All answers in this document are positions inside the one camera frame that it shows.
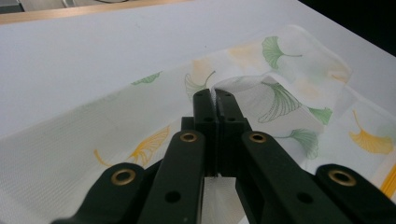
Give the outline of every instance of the ginkgo leaf print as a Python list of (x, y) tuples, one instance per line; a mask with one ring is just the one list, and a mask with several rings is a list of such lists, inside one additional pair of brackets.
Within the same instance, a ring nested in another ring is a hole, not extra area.
[(269, 122), (279, 116), (287, 115), (302, 105), (279, 83), (262, 82), (262, 84), (272, 89), (274, 92), (274, 101), (271, 104), (270, 110), (259, 118), (260, 123)]
[(246, 44), (228, 49), (228, 54), (231, 56), (233, 62), (239, 65), (242, 69), (250, 66), (257, 69), (262, 69), (261, 50), (256, 45)]
[(144, 78), (142, 78), (142, 79), (140, 79), (140, 80), (137, 80), (136, 82), (134, 82), (134, 83), (132, 83), (132, 84), (133, 84), (133, 85), (138, 85), (138, 84), (140, 84), (140, 83), (151, 83), (151, 82), (153, 82), (157, 77), (160, 76), (160, 73), (161, 73), (161, 72), (156, 73), (156, 74), (153, 74), (153, 75), (148, 76), (148, 77), (144, 77)]
[(315, 109), (308, 107), (309, 111), (317, 118), (320, 120), (324, 125), (329, 124), (330, 116), (332, 115), (332, 110), (328, 107), (325, 107), (324, 109)]
[(192, 96), (196, 93), (196, 92), (198, 92), (198, 91), (201, 91), (201, 90), (204, 90), (204, 89), (206, 89), (207, 88), (207, 81), (210, 79), (210, 77), (213, 75), (213, 74), (215, 74), (216, 73), (216, 71), (213, 71), (207, 78), (206, 78), (206, 80), (205, 80), (205, 83), (204, 84), (202, 84), (202, 85), (200, 85), (200, 84), (196, 84), (194, 81), (192, 81), (192, 79), (191, 79), (191, 74), (187, 74), (186, 75), (186, 77), (185, 77), (185, 79), (184, 79), (184, 82), (185, 82), (185, 84), (186, 84), (186, 93), (187, 93), (187, 95), (189, 96), (189, 99), (190, 99), (190, 101), (192, 101)]
[(343, 82), (344, 84), (347, 84), (348, 77), (342, 77), (342, 76), (337, 76), (337, 75), (331, 75), (331, 77), (334, 78), (335, 80)]
[[(166, 137), (169, 134), (169, 126), (166, 128), (158, 131), (154, 135), (146, 138), (143, 140), (134, 150), (134, 152), (126, 159), (133, 159), (133, 163), (139, 164), (141, 166), (146, 166), (148, 162), (151, 160), (152, 155), (155, 153), (155, 151), (160, 148), (162, 145), (163, 141), (166, 139)], [(101, 156), (99, 155), (99, 151), (95, 149), (93, 151), (93, 154), (95, 155), (95, 158), (99, 161), (104, 166), (112, 166), (112, 164), (109, 164), (105, 162)]]
[(359, 133), (349, 132), (350, 138), (361, 148), (371, 153), (388, 154), (393, 150), (393, 143), (390, 137), (380, 137), (367, 133), (359, 124), (356, 111), (353, 111), (356, 124), (361, 130)]
[(396, 192), (396, 164), (393, 165), (382, 183), (381, 191), (389, 198)]
[(289, 136), (276, 138), (293, 138), (300, 143), (305, 150), (306, 157), (310, 160), (318, 156), (318, 137), (315, 132), (307, 129), (296, 129), (291, 131)]
[(265, 58), (265, 61), (267, 61), (270, 66), (274, 69), (278, 69), (279, 67), (277, 66), (277, 60), (281, 56), (289, 56), (289, 57), (302, 57), (303, 55), (289, 55), (285, 54), (282, 52), (282, 50), (279, 48), (279, 45), (277, 44), (277, 40), (279, 37), (277, 36), (269, 36), (262, 41), (262, 55)]

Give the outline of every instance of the brass grommet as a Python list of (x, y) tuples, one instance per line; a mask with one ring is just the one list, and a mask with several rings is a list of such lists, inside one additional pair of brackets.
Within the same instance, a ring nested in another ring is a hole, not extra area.
[(353, 187), (356, 185), (355, 177), (342, 170), (330, 170), (329, 178), (339, 185), (347, 187)]
[[(120, 175), (123, 175), (123, 174), (127, 174), (128, 176), (120, 179)], [(118, 170), (117, 172), (115, 172), (111, 176), (111, 183), (113, 183), (114, 185), (117, 185), (117, 186), (127, 185), (127, 184), (131, 183), (132, 181), (134, 181), (135, 176), (136, 176), (136, 173), (134, 172), (134, 170), (121, 169), (121, 170)]]
[(253, 133), (249, 137), (250, 141), (255, 143), (264, 143), (267, 141), (267, 138), (262, 133)]
[(195, 133), (183, 133), (180, 136), (180, 139), (183, 142), (195, 142), (198, 139), (198, 136)]

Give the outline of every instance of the white tabletop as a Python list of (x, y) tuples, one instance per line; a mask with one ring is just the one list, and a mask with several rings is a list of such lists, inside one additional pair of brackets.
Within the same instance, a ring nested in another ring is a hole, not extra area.
[(297, 0), (196, 0), (0, 26), (0, 136), (286, 24), (340, 55), (348, 85), (396, 116), (396, 58), (385, 51)]

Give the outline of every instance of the screw hole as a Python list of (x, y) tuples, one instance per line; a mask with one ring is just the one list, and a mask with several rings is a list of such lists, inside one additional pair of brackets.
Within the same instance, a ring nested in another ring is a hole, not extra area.
[(183, 133), (180, 139), (184, 142), (195, 142), (197, 140), (197, 135), (194, 133)]
[(250, 139), (250, 141), (253, 141), (256, 143), (264, 143), (265, 141), (267, 141), (267, 138), (265, 137), (265, 135), (263, 135), (261, 133), (253, 133), (250, 135), (249, 139)]
[(177, 191), (170, 191), (165, 194), (165, 200), (168, 203), (177, 203), (178, 201), (180, 201), (180, 198), (180, 193)]
[(134, 181), (136, 173), (131, 169), (118, 170), (111, 176), (111, 183), (117, 186), (123, 186)]
[(302, 203), (312, 203), (314, 201), (311, 195), (303, 192), (297, 194), (297, 199)]
[(353, 187), (356, 185), (356, 179), (342, 170), (330, 170), (329, 178), (335, 183), (346, 187)]

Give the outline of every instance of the wooden edge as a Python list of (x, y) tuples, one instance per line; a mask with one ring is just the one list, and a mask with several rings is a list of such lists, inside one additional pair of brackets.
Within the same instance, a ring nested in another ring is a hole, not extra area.
[(42, 10), (42, 11), (0, 14), (0, 24), (73, 17), (73, 16), (87, 15), (97, 12), (125, 9), (125, 8), (150, 7), (150, 6), (187, 2), (187, 1), (190, 0), (137, 0), (137, 1), (117, 3), (117, 4), (95, 5), (89, 7), (69, 7), (69, 8), (60, 8), (60, 9), (51, 9), (51, 10)]

